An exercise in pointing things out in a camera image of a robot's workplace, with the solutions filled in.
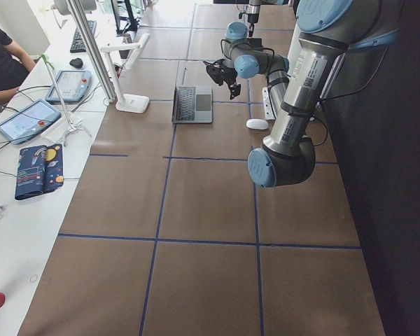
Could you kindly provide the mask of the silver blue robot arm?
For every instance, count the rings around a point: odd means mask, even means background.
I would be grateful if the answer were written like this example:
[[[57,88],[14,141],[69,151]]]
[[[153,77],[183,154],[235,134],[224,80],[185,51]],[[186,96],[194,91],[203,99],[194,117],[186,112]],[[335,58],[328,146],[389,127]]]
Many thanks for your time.
[[[252,36],[255,29],[255,24],[259,21],[260,8],[263,4],[267,5],[286,5],[292,3],[292,1],[286,0],[249,0],[248,4],[242,9],[238,9],[238,18],[242,19],[244,16],[247,17],[248,22],[248,35]]]
[[[314,144],[305,133],[335,60],[353,50],[387,46],[396,37],[401,1],[301,1],[287,57],[253,37],[259,1],[250,1],[220,42],[221,59],[206,64],[218,85],[239,95],[238,78],[262,74],[275,113],[269,136],[248,156],[253,182],[264,188],[307,180],[314,170]]]

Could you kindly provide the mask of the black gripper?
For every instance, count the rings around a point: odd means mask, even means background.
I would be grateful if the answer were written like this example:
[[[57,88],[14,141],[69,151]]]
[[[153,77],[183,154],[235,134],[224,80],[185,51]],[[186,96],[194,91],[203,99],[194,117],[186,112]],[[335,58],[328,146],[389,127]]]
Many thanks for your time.
[[[224,59],[217,59],[214,62],[203,61],[206,73],[217,85],[226,83],[230,90],[230,100],[240,95],[240,84],[237,83],[237,72],[224,65]]]
[[[255,29],[255,24],[258,23],[258,14],[254,13],[254,14],[248,14],[247,15],[247,21],[249,23],[249,31],[253,31]]]

